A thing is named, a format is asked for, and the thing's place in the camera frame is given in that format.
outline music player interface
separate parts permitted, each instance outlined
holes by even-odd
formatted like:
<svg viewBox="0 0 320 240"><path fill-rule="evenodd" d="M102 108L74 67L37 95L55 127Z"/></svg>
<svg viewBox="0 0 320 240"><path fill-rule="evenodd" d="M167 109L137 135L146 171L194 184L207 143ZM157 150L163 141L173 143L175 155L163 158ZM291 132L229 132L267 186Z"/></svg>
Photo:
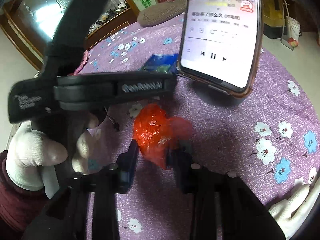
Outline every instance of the music player interface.
<svg viewBox="0 0 320 240"><path fill-rule="evenodd" d="M181 65L246 86L257 37L256 0L189 0Z"/></svg>

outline red wrapped object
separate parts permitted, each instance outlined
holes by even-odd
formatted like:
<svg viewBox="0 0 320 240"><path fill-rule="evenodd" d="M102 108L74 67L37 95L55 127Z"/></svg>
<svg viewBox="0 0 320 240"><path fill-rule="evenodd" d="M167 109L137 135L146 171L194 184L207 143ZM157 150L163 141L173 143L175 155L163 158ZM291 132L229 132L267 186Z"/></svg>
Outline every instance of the red wrapped object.
<svg viewBox="0 0 320 240"><path fill-rule="evenodd" d="M181 117L166 117L166 112L157 104L144 107L133 125L133 138L137 141L142 156L163 169L166 166L168 148L175 148L179 139L188 140L192 125Z"/></svg>

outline gloved hand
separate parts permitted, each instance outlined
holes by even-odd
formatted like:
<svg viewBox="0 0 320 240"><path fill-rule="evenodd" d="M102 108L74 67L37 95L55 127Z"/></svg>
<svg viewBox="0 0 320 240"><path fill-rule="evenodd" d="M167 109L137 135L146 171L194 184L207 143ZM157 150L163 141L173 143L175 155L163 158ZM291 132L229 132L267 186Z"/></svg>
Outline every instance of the gloved hand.
<svg viewBox="0 0 320 240"><path fill-rule="evenodd" d="M86 128L95 128L98 119L89 113ZM75 171L88 173L88 158L93 151L95 139L85 132L78 138L76 153L72 159ZM38 166L51 166L62 163L68 157L66 148L39 131L31 130L31 122L21 124L9 146L6 170L14 184L31 191L40 190L44 184Z"/></svg>
<svg viewBox="0 0 320 240"><path fill-rule="evenodd" d="M295 234L309 215L320 192L320 178L316 181L310 193L309 189L308 184L301 185L291 198L284 199L269 209L269 213L284 232L286 240Z"/></svg>

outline phone case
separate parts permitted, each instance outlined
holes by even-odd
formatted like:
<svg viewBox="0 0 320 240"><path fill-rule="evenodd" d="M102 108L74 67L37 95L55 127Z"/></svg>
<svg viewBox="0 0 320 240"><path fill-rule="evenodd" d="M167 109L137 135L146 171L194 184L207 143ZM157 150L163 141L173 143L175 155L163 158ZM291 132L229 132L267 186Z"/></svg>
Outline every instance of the phone case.
<svg viewBox="0 0 320 240"><path fill-rule="evenodd" d="M242 92L235 92L235 91L230 90L224 86L213 83L210 80L204 79L199 76L192 75L190 73L185 73L181 69L181 65L180 65L181 55L182 55L182 46L180 46L179 59L178 59L178 63L177 63L177 67L178 67L180 75L183 77L195 80L195 81L199 81L199 82L208 84L211 88L216 89L218 91L221 91L225 94L232 95L235 98L244 98L244 97L247 97L248 95L250 95L250 93L252 92L252 86L254 83L254 79L255 79L255 77L257 75L257 71L258 71L259 57L260 57L260 51L261 51L261 45L262 45L262 35L263 35L261 0L257 0L257 3L258 3L257 5L258 5L259 10L258 10L258 26L257 26L257 37L256 37L255 51L254 51L254 55L253 55L253 60L252 60L252 65L251 65L251 70L250 70L248 82ZM181 43L184 41L184 35L185 35L185 30L186 30L186 25L187 25L188 5L189 5L189 0L186 0L186 10L185 10L185 14L184 14Z"/></svg>

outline floral tablecloth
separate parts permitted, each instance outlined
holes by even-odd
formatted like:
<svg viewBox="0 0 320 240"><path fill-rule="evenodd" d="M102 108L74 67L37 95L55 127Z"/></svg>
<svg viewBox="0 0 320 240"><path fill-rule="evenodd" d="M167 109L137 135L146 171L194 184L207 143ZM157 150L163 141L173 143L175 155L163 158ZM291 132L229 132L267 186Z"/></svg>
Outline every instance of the floral tablecloth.
<svg viewBox="0 0 320 240"><path fill-rule="evenodd" d="M177 53L182 23L183 15L155 27L132 24L96 45L80 74L134 71L153 53ZM238 106L211 106L180 77L171 98L111 106L109 115L120 131L109 119L91 130L98 139L89 161L92 171L127 151L134 118L155 101L169 116L192 123L196 161L215 172L235 171L264 205L290 195L298 184L315 181L320 166L319 121L302 88L266 49L253 92ZM176 189L172 171L139 157L132 189L117 196L121 239L188 239L191 201L190 195Z"/></svg>

